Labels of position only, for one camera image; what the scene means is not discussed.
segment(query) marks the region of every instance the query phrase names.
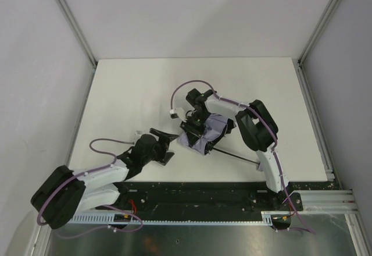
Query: purple cable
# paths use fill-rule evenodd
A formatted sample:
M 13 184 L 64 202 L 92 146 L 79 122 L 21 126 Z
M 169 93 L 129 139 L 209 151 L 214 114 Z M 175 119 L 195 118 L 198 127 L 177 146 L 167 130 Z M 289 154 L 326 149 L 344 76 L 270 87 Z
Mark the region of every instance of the purple cable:
M 45 203 L 42 205 L 41 209 L 39 210 L 39 214 L 37 215 L 37 219 L 36 219 L 38 225 L 44 226 L 44 225 L 47 224 L 46 222 L 41 221 L 42 214 L 44 213 L 45 209 L 47 208 L 49 203 L 52 201 L 52 199 L 57 195 L 58 192 L 61 191 L 61 189 L 63 189 L 66 185 L 68 185 L 74 179 L 76 179 L 80 176 L 84 176 L 84 174 L 86 174 L 86 173 L 92 173 L 92 172 L 97 172 L 99 170 L 107 169 L 111 166 L 111 164 L 114 164 L 116 162 L 117 158 L 116 158 L 116 155 L 114 153 L 96 150 L 92 146 L 92 144 L 95 143 L 96 141 L 112 141 L 114 143 L 121 143 L 121 144 L 134 144 L 134 143 L 131 143 L 131 142 L 128 142 L 128 141 L 119 141 L 119 140 L 114 140 L 114 139 L 111 139 L 111 138 L 96 138 L 96 139 L 92 140 L 89 143 L 90 149 L 93 150 L 94 152 L 97 152 L 97 153 L 100 153 L 100 154 L 111 155 L 114 158 L 113 161 L 110 164 L 107 164 L 105 166 L 97 167 L 97 168 L 94 168 L 94 169 L 91 169 L 91 170 L 87 170 L 85 172 L 78 173 L 77 175 L 74 175 L 74 176 L 70 177 L 69 179 L 65 180 L 60 186 L 58 186 L 56 188 L 56 190 L 53 191 L 53 193 L 48 197 L 48 199 L 46 199 Z
M 266 128 L 266 130 L 270 133 L 271 137 L 273 138 L 274 140 L 274 145 L 271 149 L 274 157 L 275 157 L 275 161 L 277 163 L 277 166 L 278 166 L 278 169 L 279 169 L 279 174 L 280 174 L 280 181 L 281 181 L 281 185 L 284 189 L 284 193 L 285 195 L 287 196 L 287 199 L 289 201 L 289 204 L 291 205 L 291 207 L 293 208 L 294 212 L 296 213 L 296 216 L 298 217 L 298 219 L 301 221 L 302 225 L 305 227 L 305 228 L 299 228 L 299 227 L 295 227 L 295 228 L 290 228 L 289 230 L 305 230 L 307 232 L 310 232 L 310 233 L 313 233 L 315 234 L 315 231 L 312 230 L 310 227 L 308 227 L 308 225 L 306 224 L 306 222 L 302 219 L 302 217 L 300 216 L 300 214 L 298 213 L 298 211 L 296 210 L 289 194 L 288 194 L 288 191 L 287 191 L 287 188 L 285 187 L 285 183 L 284 183 L 284 179 L 283 179 L 283 171 L 281 169 L 281 165 L 280 165 L 280 161 L 279 161 L 279 158 L 278 158 L 278 155 L 277 153 L 275 152 L 275 147 L 278 145 L 278 139 L 276 138 L 274 132 L 271 130 L 271 128 L 267 125 L 267 123 L 265 122 L 265 120 L 254 110 L 252 109 L 251 107 L 249 107 L 248 105 L 245 105 L 245 104 L 242 104 L 242 103 L 238 103 L 238 102 L 235 102 L 233 100 L 230 100 L 230 99 L 227 99 L 227 98 L 223 98 L 223 97 L 220 97 L 217 95 L 217 92 L 216 90 L 214 90 L 213 86 L 204 81 L 204 80 L 189 80 L 189 81 L 186 81 L 185 83 L 182 83 L 180 86 L 178 86 L 172 93 L 172 96 L 170 98 L 170 108 L 173 109 L 173 98 L 174 98 L 174 95 L 176 94 L 176 92 L 182 87 L 182 86 L 185 86 L 186 84 L 189 84 L 189 83 L 204 83 L 206 84 L 207 86 L 210 87 L 210 89 L 213 91 L 213 95 L 221 100 L 221 101 L 225 101 L 225 102 L 228 102 L 228 103 L 231 103 L 231 104 L 234 104 L 234 105 L 237 105 L 237 106 L 242 106 L 246 109 L 248 109 L 249 111 L 251 111 L 259 120 L 260 122 L 263 124 L 263 126 Z
M 63 239 L 63 240 L 72 240 L 72 239 L 76 239 L 76 238 L 78 238 L 78 237 L 85 236 L 86 234 L 89 234 L 89 233 L 91 233 L 91 232 L 93 232 L 93 231 L 100 230 L 100 229 L 113 229 L 115 232 L 116 232 L 116 231 L 119 231 L 119 232 L 131 233 L 131 232 L 135 232 L 135 231 L 140 230 L 140 229 L 144 226 L 144 222 L 142 221 L 142 219 L 139 218 L 138 216 L 136 216 L 136 215 L 130 213 L 130 212 L 122 211 L 121 209 L 115 208 L 115 207 L 113 207 L 113 206 L 111 206 L 111 205 L 104 205 L 104 207 L 107 207 L 107 208 L 109 208 L 109 209 L 113 209 L 113 210 L 115 210 L 115 211 L 119 211 L 119 212 L 121 212 L 121 213 L 123 213 L 123 214 L 130 215 L 130 216 L 134 217 L 135 219 L 137 219 L 137 220 L 139 221 L 140 225 L 139 225 L 138 227 L 136 227 L 135 229 L 131 229 L 131 230 L 119 229 L 119 228 L 116 228 L 116 227 L 113 227 L 113 226 L 110 226 L 110 225 L 102 225 L 102 226 L 94 227 L 94 228 L 92 228 L 92 229 L 90 229 L 90 230 L 88 230 L 88 231 L 85 231 L 84 233 L 80 233 L 80 234 L 77 234 L 77 235 L 75 235 L 75 236 L 62 236 L 62 235 L 60 235 L 59 233 L 56 233 L 56 235 L 57 235 L 59 238 Z

